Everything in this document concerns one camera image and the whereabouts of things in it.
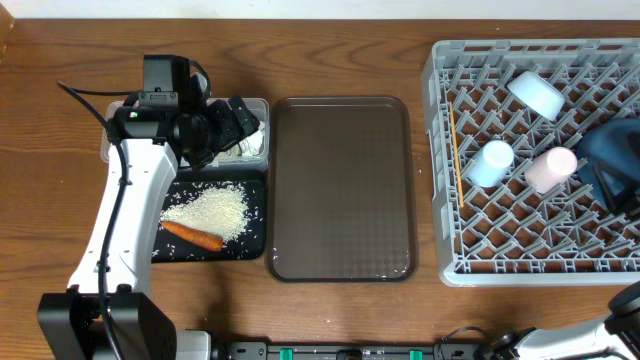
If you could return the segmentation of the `orange carrot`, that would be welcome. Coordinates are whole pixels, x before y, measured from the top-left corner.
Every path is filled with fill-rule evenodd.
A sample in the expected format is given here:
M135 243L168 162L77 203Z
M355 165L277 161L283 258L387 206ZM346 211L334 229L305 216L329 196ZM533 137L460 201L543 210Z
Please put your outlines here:
M218 252L224 245L223 239L218 235L192 229L176 222L163 221L161 226L165 230L186 240L187 242L209 251Z

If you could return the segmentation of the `white rice pile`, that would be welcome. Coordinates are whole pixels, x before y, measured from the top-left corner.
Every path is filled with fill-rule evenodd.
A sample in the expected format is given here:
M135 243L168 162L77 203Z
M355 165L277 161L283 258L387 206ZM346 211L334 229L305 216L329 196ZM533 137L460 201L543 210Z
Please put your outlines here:
M249 226L251 216L245 188L236 183L195 183L168 194L169 204L160 214L160 228L175 223L235 241Z

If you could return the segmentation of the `pink cup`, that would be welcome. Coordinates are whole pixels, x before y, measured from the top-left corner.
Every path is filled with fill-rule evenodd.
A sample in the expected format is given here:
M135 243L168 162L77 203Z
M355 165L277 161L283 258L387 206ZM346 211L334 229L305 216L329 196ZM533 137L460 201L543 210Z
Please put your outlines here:
M575 154L565 147L554 147L536 157L524 172L528 185L545 194L564 183L577 169Z

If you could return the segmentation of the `light blue bowl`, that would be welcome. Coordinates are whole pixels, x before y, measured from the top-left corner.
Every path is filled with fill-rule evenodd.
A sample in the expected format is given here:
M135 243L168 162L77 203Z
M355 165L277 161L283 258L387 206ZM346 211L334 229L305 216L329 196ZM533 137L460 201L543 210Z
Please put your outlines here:
M531 71L507 84L507 89L527 107L549 121L555 121L565 98L560 91Z

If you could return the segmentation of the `light blue cup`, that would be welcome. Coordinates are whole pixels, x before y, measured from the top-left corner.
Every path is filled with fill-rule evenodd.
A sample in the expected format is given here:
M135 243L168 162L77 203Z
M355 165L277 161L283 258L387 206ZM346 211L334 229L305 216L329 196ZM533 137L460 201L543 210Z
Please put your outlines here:
M514 151L508 143L491 140L472 157L468 179L483 188L494 187L505 177L514 158Z

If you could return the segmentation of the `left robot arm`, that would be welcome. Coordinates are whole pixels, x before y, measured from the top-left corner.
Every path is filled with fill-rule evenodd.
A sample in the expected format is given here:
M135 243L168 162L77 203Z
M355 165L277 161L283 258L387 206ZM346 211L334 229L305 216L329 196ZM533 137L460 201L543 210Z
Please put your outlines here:
M181 162L197 172L259 129L239 96L211 102L199 63L147 55L143 86L105 118L85 91L64 85L103 127L109 170L85 253L62 293L45 293L40 329L57 359L223 359L224 344L179 330L151 299L151 263L164 198Z

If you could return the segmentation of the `dark blue plate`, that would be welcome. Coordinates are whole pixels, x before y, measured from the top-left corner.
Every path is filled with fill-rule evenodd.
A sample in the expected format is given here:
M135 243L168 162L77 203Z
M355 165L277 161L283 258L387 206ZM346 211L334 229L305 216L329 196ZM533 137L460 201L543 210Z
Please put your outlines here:
M594 174L595 162L639 161L639 120L617 118L587 132L578 143L576 156L587 161L578 170L580 181L592 186L594 198L608 211Z

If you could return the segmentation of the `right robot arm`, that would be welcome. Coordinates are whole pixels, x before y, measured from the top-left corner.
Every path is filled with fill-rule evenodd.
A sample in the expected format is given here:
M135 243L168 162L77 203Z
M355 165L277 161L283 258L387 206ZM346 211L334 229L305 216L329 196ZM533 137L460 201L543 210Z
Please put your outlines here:
M586 359L639 357L639 285L609 303L603 318L560 330L511 333L476 352L480 359Z

